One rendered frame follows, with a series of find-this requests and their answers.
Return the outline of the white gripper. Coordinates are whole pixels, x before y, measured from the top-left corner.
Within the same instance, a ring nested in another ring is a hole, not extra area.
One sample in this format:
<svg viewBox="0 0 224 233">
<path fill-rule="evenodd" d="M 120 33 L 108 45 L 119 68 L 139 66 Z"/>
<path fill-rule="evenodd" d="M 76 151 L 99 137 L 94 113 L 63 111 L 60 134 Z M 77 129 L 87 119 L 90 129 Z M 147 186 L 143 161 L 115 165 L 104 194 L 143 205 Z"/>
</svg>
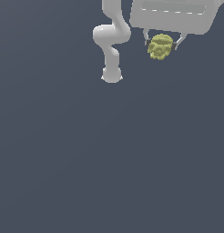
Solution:
<svg viewBox="0 0 224 233">
<path fill-rule="evenodd" d="M 130 24 L 143 29 L 145 46 L 150 44 L 149 29 L 181 33 L 173 42 L 177 50 L 188 34 L 207 33 L 224 0 L 134 0 Z"/>
</svg>

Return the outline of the yellow-green lumpy object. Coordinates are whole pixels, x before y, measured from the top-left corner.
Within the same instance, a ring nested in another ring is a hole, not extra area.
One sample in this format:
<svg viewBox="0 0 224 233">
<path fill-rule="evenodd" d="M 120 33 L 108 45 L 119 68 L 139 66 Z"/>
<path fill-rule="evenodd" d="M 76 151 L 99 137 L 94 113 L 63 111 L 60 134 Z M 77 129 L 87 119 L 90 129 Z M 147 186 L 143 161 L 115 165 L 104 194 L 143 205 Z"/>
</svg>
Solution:
<svg viewBox="0 0 224 233">
<path fill-rule="evenodd" d="M 147 46 L 152 59 L 164 60 L 172 51 L 173 39 L 169 35 L 154 35 L 147 41 Z"/>
</svg>

